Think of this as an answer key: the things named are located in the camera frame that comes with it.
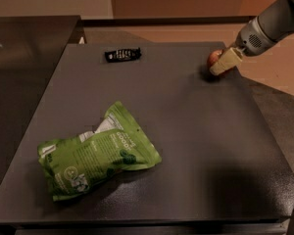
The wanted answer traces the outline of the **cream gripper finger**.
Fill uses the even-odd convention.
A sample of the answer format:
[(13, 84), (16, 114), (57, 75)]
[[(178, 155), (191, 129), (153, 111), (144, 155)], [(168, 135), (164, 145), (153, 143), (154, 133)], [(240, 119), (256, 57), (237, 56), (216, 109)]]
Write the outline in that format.
[(214, 76), (219, 76), (242, 63), (242, 53), (234, 47), (223, 50), (219, 60), (215, 62), (210, 68), (209, 72)]

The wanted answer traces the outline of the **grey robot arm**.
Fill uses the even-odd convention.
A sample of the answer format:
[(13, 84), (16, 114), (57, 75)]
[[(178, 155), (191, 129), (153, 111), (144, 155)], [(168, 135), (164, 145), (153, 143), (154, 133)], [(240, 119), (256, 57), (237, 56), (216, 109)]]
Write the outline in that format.
[(293, 33), (294, 0), (276, 0), (242, 27), (231, 45), (209, 55), (208, 73), (220, 76), (238, 67), (244, 56), (259, 56)]

